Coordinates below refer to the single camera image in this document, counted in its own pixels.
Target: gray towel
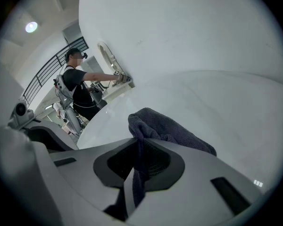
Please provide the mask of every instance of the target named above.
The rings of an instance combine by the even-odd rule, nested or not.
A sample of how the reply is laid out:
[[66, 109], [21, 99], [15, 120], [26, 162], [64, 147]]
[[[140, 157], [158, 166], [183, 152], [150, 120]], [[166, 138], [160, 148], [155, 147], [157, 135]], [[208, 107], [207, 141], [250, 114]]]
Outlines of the gray towel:
[[137, 207], [145, 196], [144, 184], [149, 180], [143, 158], [143, 139], [153, 138], [195, 148], [216, 156], [216, 150], [179, 125], [171, 118], [150, 108], [143, 108], [129, 115], [129, 131], [138, 139], [138, 157], [133, 174], [133, 200]]
[[202, 150], [216, 156], [214, 147], [199, 139], [171, 118], [150, 108], [129, 115], [129, 131], [138, 140], [153, 138]]

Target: black t-shirt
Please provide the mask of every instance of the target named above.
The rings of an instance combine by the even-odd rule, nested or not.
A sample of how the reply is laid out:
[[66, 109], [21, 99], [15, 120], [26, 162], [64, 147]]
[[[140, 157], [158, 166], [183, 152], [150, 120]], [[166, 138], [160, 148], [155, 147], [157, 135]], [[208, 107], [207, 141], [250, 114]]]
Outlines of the black t-shirt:
[[84, 71], [70, 69], [70, 70], [66, 70], [62, 75], [62, 77], [67, 89], [72, 91], [76, 87], [73, 95], [74, 103], [80, 106], [88, 107], [88, 106], [92, 106], [93, 102], [89, 91], [87, 90], [87, 88], [84, 85], [84, 82], [82, 81], [83, 76], [85, 74], [86, 72]]

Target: round light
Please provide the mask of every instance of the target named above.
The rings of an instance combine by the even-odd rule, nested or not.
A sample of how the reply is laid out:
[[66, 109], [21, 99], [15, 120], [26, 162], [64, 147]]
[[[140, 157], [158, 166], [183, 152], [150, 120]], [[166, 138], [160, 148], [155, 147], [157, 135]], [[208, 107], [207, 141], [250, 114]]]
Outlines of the round light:
[[30, 22], [28, 25], [26, 25], [25, 30], [27, 32], [33, 32], [37, 29], [38, 24], [36, 22]]

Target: railing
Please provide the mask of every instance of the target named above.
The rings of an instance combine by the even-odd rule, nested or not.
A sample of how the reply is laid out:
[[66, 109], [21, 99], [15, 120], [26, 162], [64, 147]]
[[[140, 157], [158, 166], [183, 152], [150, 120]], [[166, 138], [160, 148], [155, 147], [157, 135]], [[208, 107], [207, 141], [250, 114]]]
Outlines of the railing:
[[68, 44], [66, 47], [62, 48], [58, 53], [56, 53], [34, 76], [32, 81], [27, 86], [26, 90], [23, 93], [23, 98], [26, 101], [26, 105], [30, 105], [35, 96], [38, 94], [39, 90], [46, 83], [46, 81], [58, 70], [63, 67], [66, 63], [65, 53], [70, 48], [78, 48], [81, 51], [88, 49], [88, 46], [84, 40], [84, 37], [81, 37], [72, 43]]

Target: white tabletop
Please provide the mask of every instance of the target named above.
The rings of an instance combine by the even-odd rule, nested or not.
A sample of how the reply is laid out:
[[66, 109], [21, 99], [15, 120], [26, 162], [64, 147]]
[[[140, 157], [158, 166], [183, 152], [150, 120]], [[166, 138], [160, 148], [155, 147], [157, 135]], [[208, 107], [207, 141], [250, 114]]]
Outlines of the white tabletop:
[[283, 85], [230, 72], [188, 72], [135, 87], [89, 122], [80, 149], [132, 137], [128, 115], [149, 107], [211, 144], [218, 158], [272, 187], [283, 166]]

